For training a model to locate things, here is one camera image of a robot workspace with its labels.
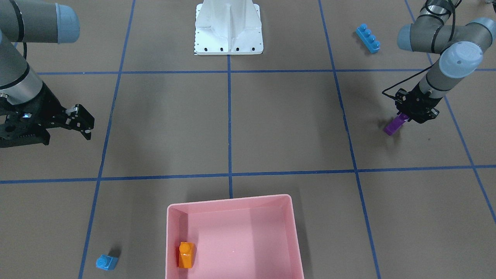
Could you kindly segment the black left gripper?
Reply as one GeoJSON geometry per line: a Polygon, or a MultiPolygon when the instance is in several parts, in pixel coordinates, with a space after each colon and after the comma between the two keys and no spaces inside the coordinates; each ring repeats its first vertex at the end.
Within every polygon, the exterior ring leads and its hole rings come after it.
{"type": "Polygon", "coordinates": [[[408,122],[414,121],[423,124],[439,116],[439,110],[436,109],[439,104],[439,98],[431,98],[430,91],[426,94],[415,88],[409,92],[399,89],[395,96],[395,106],[398,115],[403,115],[408,122]]]}

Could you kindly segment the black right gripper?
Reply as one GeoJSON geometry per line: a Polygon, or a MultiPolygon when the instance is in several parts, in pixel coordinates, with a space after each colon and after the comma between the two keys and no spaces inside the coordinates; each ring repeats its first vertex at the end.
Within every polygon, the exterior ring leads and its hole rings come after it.
{"type": "Polygon", "coordinates": [[[1,97],[0,147],[13,148],[42,143],[48,145],[48,129],[76,129],[91,140],[95,119],[81,104],[65,109],[48,86],[43,83],[40,92],[30,101],[13,105],[1,97]]]}

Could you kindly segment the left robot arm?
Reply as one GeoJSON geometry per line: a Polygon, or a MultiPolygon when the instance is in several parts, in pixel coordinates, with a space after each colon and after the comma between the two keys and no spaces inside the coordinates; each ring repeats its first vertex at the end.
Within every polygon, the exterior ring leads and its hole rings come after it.
{"type": "Polygon", "coordinates": [[[451,0],[425,1],[415,22],[400,29],[397,44],[406,51],[436,53],[439,59],[411,91],[398,90],[399,113],[419,124],[435,119],[439,102],[477,69],[494,43],[495,20],[480,17],[458,26],[451,0]]]}

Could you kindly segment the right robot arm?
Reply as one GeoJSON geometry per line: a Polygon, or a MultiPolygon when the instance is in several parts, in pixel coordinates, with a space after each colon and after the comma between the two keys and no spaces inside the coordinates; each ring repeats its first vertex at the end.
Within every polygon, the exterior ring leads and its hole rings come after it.
{"type": "Polygon", "coordinates": [[[48,145],[48,129],[78,131],[88,141],[95,119],[81,104],[62,106],[27,62],[28,43],[74,43],[80,21],[73,8],[43,0],[0,2],[0,146],[48,145]]]}

